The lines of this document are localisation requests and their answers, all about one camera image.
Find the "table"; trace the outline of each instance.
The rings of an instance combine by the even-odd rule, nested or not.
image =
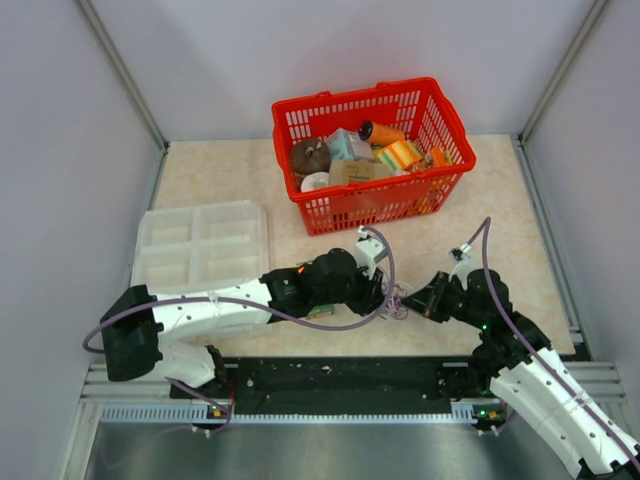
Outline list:
[[[448,251],[490,215],[489,264],[511,292],[514,308],[535,321],[560,353],[573,353],[566,317],[551,274],[515,152],[507,135],[470,136],[477,155],[439,212],[377,225],[391,242],[398,279],[414,290],[438,270],[451,271]],[[173,142],[155,208],[251,200],[269,217],[270,267],[315,258],[332,247],[353,250],[356,232],[309,237],[297,206],[285,191],[270,139]],[[472,255],[480,261],[480,244]],[[318,319],[327,325],[357,321],[344,306]],[[479,344],[478,332],[451,320],[430,322],[411,314],[405,320],[376,319],[364,328],[322,332],[279,322],[267,334],[216,339],[224,356],[396,356],[465,355]]]

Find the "cardboard box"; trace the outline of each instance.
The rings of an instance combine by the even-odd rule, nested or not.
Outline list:
[[[348,185],[349,182],[367,182],[391,176],[391,169],[382,163],[336,160],[329,169],[329,185]]]

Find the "yellow object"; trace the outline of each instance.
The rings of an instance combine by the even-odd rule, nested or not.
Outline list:
[[[377,158],[380,163],[388,165],[391,170],[406,170],[422,160],[423,155],[413,142],[400,140],[383,148]]]

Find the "red basket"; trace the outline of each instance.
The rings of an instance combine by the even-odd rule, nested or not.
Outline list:
[[[276,157],[289,198],[298,205],[309,235],[436,212],[476,163],[458,114],[433,78],[378,83],[375,88],[339,94],[321,92],[282,100],[271,111]],[[308,137],[326,140],[340,127],[357,131],[365,120],[403,130],[423,152],[433,146],[448,150],[453,164],[300,192],[290,159],[294,143]]]

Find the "gray wall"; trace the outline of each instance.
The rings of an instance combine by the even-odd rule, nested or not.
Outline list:
[[[599,358],[640,419],[640,2],[613,2],[530,143]]]
[[[519,132],[585,0],[93,0],[165,136],[267,137],[277,100],[432,75],[468,130]]]
[[[0,64],[0,478],[49,479],[159,152],[73,2],[3,2]]]

